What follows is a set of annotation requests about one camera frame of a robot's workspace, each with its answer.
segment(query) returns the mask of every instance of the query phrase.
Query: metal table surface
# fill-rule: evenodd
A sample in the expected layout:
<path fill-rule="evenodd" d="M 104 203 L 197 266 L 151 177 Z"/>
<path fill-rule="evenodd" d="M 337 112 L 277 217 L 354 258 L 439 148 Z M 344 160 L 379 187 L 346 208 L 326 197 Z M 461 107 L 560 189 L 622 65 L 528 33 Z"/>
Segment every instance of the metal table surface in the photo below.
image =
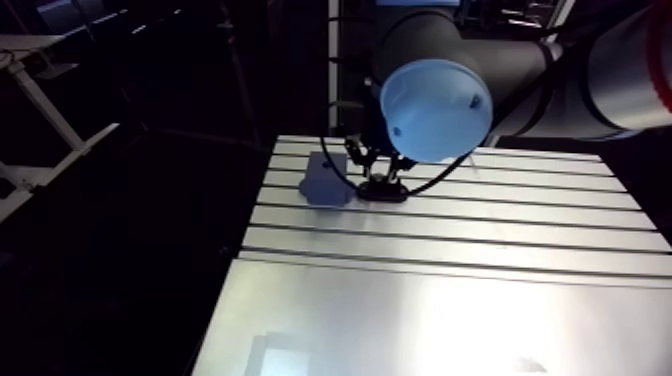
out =
<path fill-rule="evenodd" d="M 194 375 L 672 371 L 670 246 L 599 157 L 479 149 L 406 203 L 317 208 L 318 150 L 279 139 Z"/>

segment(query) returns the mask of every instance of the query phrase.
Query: white table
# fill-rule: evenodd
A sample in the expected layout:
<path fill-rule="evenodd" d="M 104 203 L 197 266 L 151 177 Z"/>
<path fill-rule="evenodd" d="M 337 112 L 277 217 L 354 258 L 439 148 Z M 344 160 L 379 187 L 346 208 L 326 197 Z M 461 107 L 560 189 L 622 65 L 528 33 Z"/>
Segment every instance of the white table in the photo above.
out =
<path fill-rule="evenodd" d="M 54 167 L 7 166 L 0 161 L 0 178 L 8 180 L 15 186 L 13 193 L 5 199 L 0 199 L 0 222 L 32 197 L 31 191 L 34 187 L 48 185 L 79 157 L 88 153 L 95 144 L 119 126 L 116 123 L 110 124 L 90 139 L 82 140 L 39 85 L 26 72 L 25 66 L 21 62 L 22 59 L 34 53 L 41 53 L 44 49 L 63 39 L 64 37 L 60 35 L 0 35 L 0 50 L 13 51 L 12 55 L 8 57 L 4 53 L 0 53 L 3 57 L 3 60 L 0 61 L 0 69 L 8 70 L 26 97 L 71 148 L 71 152 Z"/>
<path fill-rule="evenodd" d="M 672 248 L 599 157 L 479 149 L 406 203 L 316 208 L 297 186 L 318 150 L 276 144 L 194 375 L 672 369 Z"/>

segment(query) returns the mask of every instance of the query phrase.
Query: red ring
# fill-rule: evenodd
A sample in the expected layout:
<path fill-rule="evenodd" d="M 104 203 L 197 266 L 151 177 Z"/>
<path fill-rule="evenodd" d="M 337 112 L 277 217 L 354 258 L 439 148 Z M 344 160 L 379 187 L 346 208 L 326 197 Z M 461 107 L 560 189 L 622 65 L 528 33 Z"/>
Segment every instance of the red ring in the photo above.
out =
<path fill-rule="evenodd" d="M 651 9 L 651 22 L 646 41 L 646 63 L 653 89 L 667 110 L 672 113 L 672 87 L 663 67 L 663 39 L 666 19 L 672 20 L 672 1 L 660 0 Z"/>

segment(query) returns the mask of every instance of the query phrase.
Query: dark blue cloth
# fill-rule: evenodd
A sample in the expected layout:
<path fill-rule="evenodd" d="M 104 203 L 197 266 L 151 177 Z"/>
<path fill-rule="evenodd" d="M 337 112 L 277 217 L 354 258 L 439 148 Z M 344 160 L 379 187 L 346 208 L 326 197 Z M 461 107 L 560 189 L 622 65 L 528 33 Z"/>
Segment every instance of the dark blue cloth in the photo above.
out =
<path fill-rule="evenodd" d="M 330 155 L 336 168 L 346 176 L 347 155 L 343 153 Z M 320 152 L 310 153 L 306 175 L 299 184 L 299 192 L 309 204 L 320 206 L 344 206 L 354 196 L 352 188 L 336 176 L 324 154 Z"/>

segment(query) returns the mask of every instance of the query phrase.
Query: blue object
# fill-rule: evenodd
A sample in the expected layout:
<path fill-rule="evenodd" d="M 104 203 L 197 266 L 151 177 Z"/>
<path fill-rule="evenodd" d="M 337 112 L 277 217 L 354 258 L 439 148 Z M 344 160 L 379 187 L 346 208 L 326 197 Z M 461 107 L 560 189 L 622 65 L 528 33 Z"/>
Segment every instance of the blue object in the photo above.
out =
<path fill-rule="evenodd" d="M 483 80 L 448 60 L 417 60 L 397 69 L 383 84 L 380 105 L 392 145 L 417 162 L 468 153 L 492 124 L 492 98 Z"/>
<path fill-rule="evenodd" d="M 460 0 L 376 0 L 376 5 L 394 5 L 394 6 L 423 6 L 423 5 L 444 5 L 459 6 Z"/>
<path fill-rule="evenodd" d="M 343 153 L 330 153 L 336 168 L 346 176 L 348 157 Z M 309 204 L 319 206 L 344 206 L 354 196 L 352 188 L 345 185 L 332 171 L 323 153 L 311 152 L 306 175 L 299 183 L 299 192 Z"/>

